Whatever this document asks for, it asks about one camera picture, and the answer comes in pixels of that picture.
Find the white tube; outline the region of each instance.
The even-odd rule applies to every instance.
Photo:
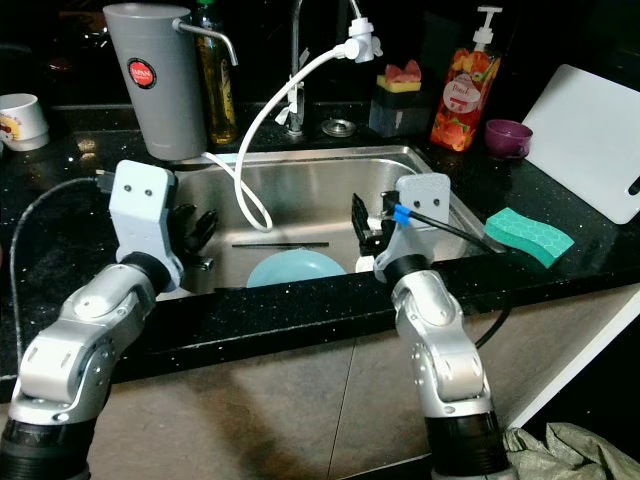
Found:
[[[260,203],[257,197],[253,194],[253,192],[251,192],[251,190],[249,190],[249,188],[246,185],[244,185],[244,183],[242,182],[242,163],[244,161],[244,156],[247,153],[247,150],[249,149],[249,144],[251,143],[253,136],[255,135],[256,131],[258,130],[258,128],[260,127],[264,119],[267,118],[267,115],[269,115],[271,110],[273,110],[273,108],[278,104],[278,102],[280,102],[280,100],[282,100],[285,97],[285,95],[289,90],[291,90],[295,85],[300,83],[302,79],[304,79],[307,75],[309,75],[313,70],[318,68],[323,63],[328,62],[333,58],[343,57],[343,56],[344,56],[344,46],[338,45],[337,47],[329,50],[328,52],[323,53],[317,58],[314,58],[311,62],[305,65],[304,68],[302,68],[298,73],[296,73],[293,77],[291,77],[291,79],[280,90],[278,90],[278,92],[271,98],[271,100],[269,100],[267,104],[262,108],[262,110],[260,110],[260,113],[258,113],[256,118],[253,120],[253,122],[249,126],[249,129],[247,130],[247,133],[244,136],[244,139],[242,140],[242,144],[240,145],[240,150],[238,151],[235,172],[233,175],[233,180],[234,180],[233,184],[235,187],[238,206],[240,207],[240,210],[242,211],[242,214],[244,215],[244,217],[256,230],[259,230],[264,233],[270,232],[271,229],[273,228],[273,221],[271,220],[271,215],[269,215],[269,212],[264,208],[262,203]],[[213,161],[216,161],[214,160],[214,158],[212,158],[214,157],[214,155],[210,154],[209,152],[205,152],[203,155]],[[244,195],[242,193],[243,190],[247,193],[247,195],[249,196],[251,201],[254,203],[254,205],[258,207],[258,210],[260,211],[260,214],[264,219],[265,225],[262,225],[260,222],[258,222],[258,220],[256,220],[256,218],[249,211],[249,208],[247,207],[247,203],[245,202],[245,199],[244,199]]]
[[[225,172],[227,172],[227,174],[231,178],[235,178],[233,170],[231,169],[231,167],[229,165],[227,165],[224,161],[220,160],[220,158],[218,158],[216,155],[214,155],[212,153],[209,153],[209,152],[204,152],[202,154],[202,156],[205,157],[205,158],[208,158],[213,163],[215,163],[220,168],[222,168]],[[247,196],[249,197],[249,200],[251,200],[251,202],[256,206],[256,208],[258,209],[258,211],[262,215],[262,218],[264,218],[265,221],[267,222],[267,224],[269,224],[271,222],[271,216],[269,215],[269,212],[267,212],[267,209],[264,208],[264,205],[262,204],[260,199],[256,196],[255,193],[253,193],[251,191],[251,189],[244,182],[242,182],[242,191],[247,194]]]

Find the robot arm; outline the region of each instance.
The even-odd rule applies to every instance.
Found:
[[[433,478],[517,478],[460,305],[422,255],[399,257],[383,273],[393,288],[396,328],[411,349]]]
[[[123,161],[110,211],[119,263],[107,266],[63,304],[20,364],[0,446],[0,478],[84,480],[98,415],[122,352],[140,335],[156,296],[180,283],[166,202],[173,175]]]
[[[392,203],[428,206],[430,211],[423,213],[448,223],[450,187],[445,175],[402,177],[396,188]],[[434,208],[443,200],[444,208]],[[374,261],[376,278],[392,289],[396,328],[411,351],[433,455],[432,476],[516,479],[502,444],[482,361],[463,329],[462,309],[440,275],[429,268],[435,254],[434,234],[424,224],[413,220],[403,224],[398,219],[387,248]]]

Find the red label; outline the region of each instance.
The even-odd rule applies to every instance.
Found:
[[[127,62],[131,80],[140,88],[149,89],[156,84],[156,72],[141,58],[131,58]]]

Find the black cable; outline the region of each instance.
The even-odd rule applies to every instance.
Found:
[[[27,207],[27,209],[20,216],[20,220],[16,224],[16,229],[13,232],[13,237],[11,238],[11,248],[9,249],[9,282],[11,283],[11,299],[13,302],[13,316],[14,321],[16,323],[16,346],[18,353],[18,362],[22,359],[22,341],[20,339],[20,308],[18,306],[18,285],[16,284],[16,246],[18,245],[18,238],[20,237],[20,232],[27,222],[27,219],[31,215],[31,213],[35,210],[35,208],[40,205],[42,202],[47,200],[49,197],[54,195],[55,193],[63,190],[65,188],[71,187],[73,185],[78,185],[81,183],[96,183],[96,177],[80,177],[74,178],[73,180],[68,180],[66,182],[62,182],[50,190],[47,190],[38,198],[36,198],[31,205]]]
[[[464,238],[468,242],[473,243],[474,245],[480,247],[487,253],[495,254],[496,252],[491,248],[487,243],[480,240],[478,237],[471,235],[470,233],[465,232],[464,230],[460,230],[459,228],[452,227],[446,223],[442,223],[435,218],[427,217],[418,212],[414,212],[413,210],[409,211],[409,216],[411,218],[415,218],[419,222],[426,223],[427,225],[431,225],[432,227],[439,228],[440,230],[444,230],[445,232],[449,232],[457,237]]]
[[[510,307],[505,308],[503,311],[500,312],[500,315],[498,315],[498,318],[496,318],[496,321],[493,322],[493,325],[489,327],[489,330],[487,330],[484,333],[484,335],[482,335],[478,340],[476,340],[476,348],[482,347],[485,343],[491,340],[491,337],[493,337],[496,334],[496,332],[500,330],[500,327],[504,325],[504,322],[507,321],[507,318],[509,318],[510,313],[511,313]]]
[[[431,225],[432,227],[436,227],[439,228],[441,230],[444,230],[446,232],[449,232],[453,235],[456,235],[460,238],[463,238],[471,243],[473,243],[474,245],[480,247],[482,250],[484,250],[485,252],[488,252],[492,255],[496,255],[497,252],[495,250],[493,250],[489,244],[487,244],[486,242],[482,241],[481,239],[475,237],[474,235],[471,235],[470,233],[465,232],[464,230],[460,230],[459,228],[456,227],[452,227],[451,225],[447,225],[446,223],[442,223],[438,220],[436,220],[435,218],[431,218],[431,217],[427,217],[425,215],[422,215],[418,212],[414,212],[413,210],[409,210],[409,217],[414,218],[416,220],[418,220],[419,222],[422,223],[426,223],[427,225]],[[493,325],[491,325],[491,327],[489,327],[489,330],[487,330],[484,335],[482,335],[477,341],[476,341],[476,348],[480,348],[482,347],[485,343],[487,343],[491,337],[493,337],[496,332],[498,330],[500,330],[500,327],[502,327],[502,325],[504,325],[504,322],[507,321],[507,318],[509,318],[509,314],[511,313],[511,307],[505,308],[504,310],[502,310],[500,312],[500,315],[498,315],[498,318],[496,318],[496,321],[493,322]]]

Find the stainless steel sink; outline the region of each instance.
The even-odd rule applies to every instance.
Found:
[[[221,157],[233,160],[233,155]],[[187,269],[183,286],[194,294],[245,287],[261,260],[282,251],[234,248],[237,244],[328,242],[328,247],[314,250],[354,272],[359,251],[351,225],[352,194],[375,216],[382,206],[380,193],[394,189],[398,178],[431,171],[405,146],[251,153],[245,162],[243,180],[271,213],[271,233],[257,232],[247,223],[236,204],[233,182],[219,167],[178,173],[176,204],[196,205],[197,216],[210,209],[219,214],[218,229],[201,251],[214,259],[213,270]],[[450,224],[482,236],[481,222],[453,194],[450,205]],[[436,260],[461,257],[467,247],[466,241],[442,232]]]

